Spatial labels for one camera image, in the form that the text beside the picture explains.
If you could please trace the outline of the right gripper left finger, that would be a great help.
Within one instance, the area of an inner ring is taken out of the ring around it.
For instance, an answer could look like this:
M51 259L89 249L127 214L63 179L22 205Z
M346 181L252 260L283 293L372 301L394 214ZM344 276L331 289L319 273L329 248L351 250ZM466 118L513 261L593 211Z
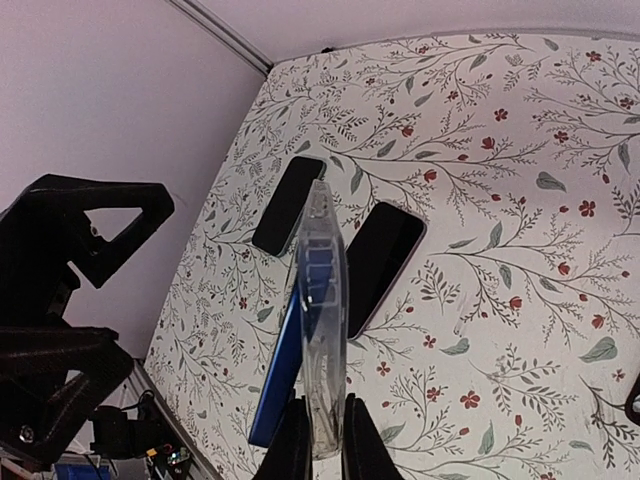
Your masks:
M312 478L312 445L306 398L291 400L254 480Z

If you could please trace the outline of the dark teal phone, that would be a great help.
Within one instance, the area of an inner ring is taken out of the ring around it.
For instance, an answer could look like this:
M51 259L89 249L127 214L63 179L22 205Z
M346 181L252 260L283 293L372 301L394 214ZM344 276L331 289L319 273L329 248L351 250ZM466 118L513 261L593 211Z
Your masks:
M326 169L320 159L296 156L286 167L252 236L252 245L280 257L288 248L311 186Z

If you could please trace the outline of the transparent magsafe phone case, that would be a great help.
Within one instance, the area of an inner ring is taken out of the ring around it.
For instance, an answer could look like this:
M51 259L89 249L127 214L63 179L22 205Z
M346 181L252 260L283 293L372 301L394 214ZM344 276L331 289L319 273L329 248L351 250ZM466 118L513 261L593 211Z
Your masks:
M348 275L329 185L312 183L298 237L302 376L314 460L339 453L345 406Z

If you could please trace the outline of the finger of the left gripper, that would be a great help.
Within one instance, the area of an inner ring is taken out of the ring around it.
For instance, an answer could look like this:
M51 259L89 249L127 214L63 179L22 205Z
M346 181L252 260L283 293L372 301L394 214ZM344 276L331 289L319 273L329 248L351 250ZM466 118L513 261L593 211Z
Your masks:
M173 214L160 183L46 174L1 213L1 317L61 318L87 280L101 288Z
M134 361L107 328L1 329L1 448L52 464Z

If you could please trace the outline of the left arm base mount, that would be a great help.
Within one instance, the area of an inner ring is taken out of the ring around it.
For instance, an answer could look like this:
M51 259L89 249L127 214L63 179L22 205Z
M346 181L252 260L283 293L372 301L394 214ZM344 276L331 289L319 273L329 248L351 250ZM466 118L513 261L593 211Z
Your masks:
M93 453L109 460L143 459L152 479L191 479L192 455L147 389L132 405L99 406L89 417Z

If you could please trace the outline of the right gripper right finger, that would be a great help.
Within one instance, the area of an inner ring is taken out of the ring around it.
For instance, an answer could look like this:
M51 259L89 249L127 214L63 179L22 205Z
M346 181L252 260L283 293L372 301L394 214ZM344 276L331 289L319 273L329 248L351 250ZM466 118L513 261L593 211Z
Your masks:
M342 439L342 478L392 480L398 478L393 463L366 404L354 393L346 397Z

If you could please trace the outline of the black phone case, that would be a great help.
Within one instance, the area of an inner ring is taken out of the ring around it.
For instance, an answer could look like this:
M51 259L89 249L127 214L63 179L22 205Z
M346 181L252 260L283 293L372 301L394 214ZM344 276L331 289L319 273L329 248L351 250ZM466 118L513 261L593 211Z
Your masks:
M640 377L637 377L625 403L626 417L635 425L640 425Z

